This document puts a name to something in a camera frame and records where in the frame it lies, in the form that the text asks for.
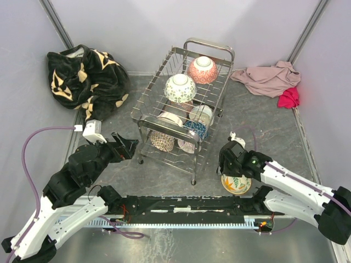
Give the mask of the brown cross patterned bowl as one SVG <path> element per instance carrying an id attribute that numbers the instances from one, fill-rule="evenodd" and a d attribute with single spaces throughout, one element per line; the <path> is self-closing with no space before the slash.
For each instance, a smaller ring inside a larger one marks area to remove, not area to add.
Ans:
<path id="1" fill-rule="evenodd" d="M 158 131 L 151 133 L 150 141 L 158 150 L 163 152 L 171 152 L 174 148 L 174 138 Z"/>

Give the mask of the yellow floral bowl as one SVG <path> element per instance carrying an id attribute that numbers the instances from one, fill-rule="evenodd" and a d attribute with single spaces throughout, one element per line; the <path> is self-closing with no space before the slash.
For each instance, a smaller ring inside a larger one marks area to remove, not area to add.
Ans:
<path id="1" fill-rule="evenodd" d="M 223 187 L 234 195 L 244 195 L 252 186 L 252 179 L 242 177 L 221 176 Z"/>

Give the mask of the stainless steel dish rack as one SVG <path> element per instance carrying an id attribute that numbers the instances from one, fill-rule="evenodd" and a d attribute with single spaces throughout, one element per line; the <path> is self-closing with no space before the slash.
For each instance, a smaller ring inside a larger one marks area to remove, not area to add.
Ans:
<path id="1" fill-rule="evenodd" d="M 168 51 L 131 112 L 141 137 L 139 163 L 154 159 L 190 174 L 196 184 L 223 113 L 234 59 L 231 47 L 199 38 Z"/>

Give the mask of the blue triangle patterned bowl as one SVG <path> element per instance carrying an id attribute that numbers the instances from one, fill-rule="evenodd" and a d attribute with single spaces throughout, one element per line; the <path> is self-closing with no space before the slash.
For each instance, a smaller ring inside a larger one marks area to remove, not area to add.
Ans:
<path id="1" fill-rule="evenodd" d="M 186 121 L 183 126 L 185 126 L 187 129 L 195 132 L 200 140 L 204 140 L 205 138 L 208 137 L 208 131 L 207 127 L 205 124 L 197 121 Z"/>

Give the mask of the red diamond patterned bowl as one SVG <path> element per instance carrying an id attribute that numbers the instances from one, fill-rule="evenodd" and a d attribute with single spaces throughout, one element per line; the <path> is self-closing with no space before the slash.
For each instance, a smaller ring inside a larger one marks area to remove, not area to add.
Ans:
<path id="1" fill-rule="evenodd" d="M 163 91 L 165 97 L 171 102 L 185 103 L 195 97 L 197 87 L 191 77 L 179 73 L 167 80 Z"/>

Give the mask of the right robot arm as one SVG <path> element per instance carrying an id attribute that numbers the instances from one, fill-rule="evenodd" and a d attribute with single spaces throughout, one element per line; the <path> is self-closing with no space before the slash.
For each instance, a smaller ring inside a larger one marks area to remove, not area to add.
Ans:
<path id="1" fill-rule="evenodd" d="M 218 172 L 228 177 L 245 176 L 266 184 L 268 193 L 252 200 L 257 214 L 283 213 L 315 226 L 330 241 L 345 245 L 350 238 L 350 190 L 333 189 L 307 180 L 271 157 L 246 151 L 229 141 L 219 152 Z"/>

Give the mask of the white scalloped bowl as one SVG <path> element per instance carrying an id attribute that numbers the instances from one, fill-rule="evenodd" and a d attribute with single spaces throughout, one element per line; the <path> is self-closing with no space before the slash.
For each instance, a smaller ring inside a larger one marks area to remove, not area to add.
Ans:
<path id="1" fill-rule="evenodd" d="M 168 123 L 174 123 L 180 127 L 183 126 L 183 121 L 174 113 L 163 112 L 157 116 L 158 119 L 166 121 Z"/>

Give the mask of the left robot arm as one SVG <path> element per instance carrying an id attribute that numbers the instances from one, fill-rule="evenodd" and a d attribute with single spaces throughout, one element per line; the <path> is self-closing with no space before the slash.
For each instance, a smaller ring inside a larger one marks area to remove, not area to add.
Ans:
<path id="1" fill-rule="evenodd" d="M 97 195 L 62 222 L 57 220 L 87 192 L 110 163 L 132 159 L 138 140 L 113 133 L 113 142 L 98 140 L 76 149 L 68 162 L 48 181 L 36 197 L 36 209 L 22 230 L 1 245 L 7 262 L 49 262 L 74 233 L 93 219 L 121 209 L 122 197 L 112 186 Z"/>

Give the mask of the plain white bowl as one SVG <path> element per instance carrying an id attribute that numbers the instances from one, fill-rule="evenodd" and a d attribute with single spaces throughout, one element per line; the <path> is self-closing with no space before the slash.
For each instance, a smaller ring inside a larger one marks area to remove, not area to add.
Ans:
<path id="1" fill-rule="evenodd" d="M 213 111 L 207 105 L 195 106 L 189 113 L 189 119 L 196 122 L 201 122 L 209 127 L 213 124 Z"/>

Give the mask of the black leaf patterned bowl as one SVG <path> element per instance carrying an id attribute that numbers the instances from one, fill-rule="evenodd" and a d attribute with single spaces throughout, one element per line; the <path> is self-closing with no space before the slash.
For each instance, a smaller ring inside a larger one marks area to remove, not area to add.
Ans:
<path id="1" fill-rule="evenodd" d="M 190 63 L 187 74 L 195 83 L 209 84 L 217 78 L 217 65 L 209 57 L 200 56 Z"/>

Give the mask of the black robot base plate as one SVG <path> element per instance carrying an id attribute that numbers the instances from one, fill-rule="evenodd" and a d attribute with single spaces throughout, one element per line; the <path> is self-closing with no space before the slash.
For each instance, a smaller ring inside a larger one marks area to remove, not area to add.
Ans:
<path id="1" fill-rule="evenodd" d="M 261 198 L 127 196 L 107 215 L 127 217 L 128 223 L 229 222 L 244 216 L 271 216 Z"/>

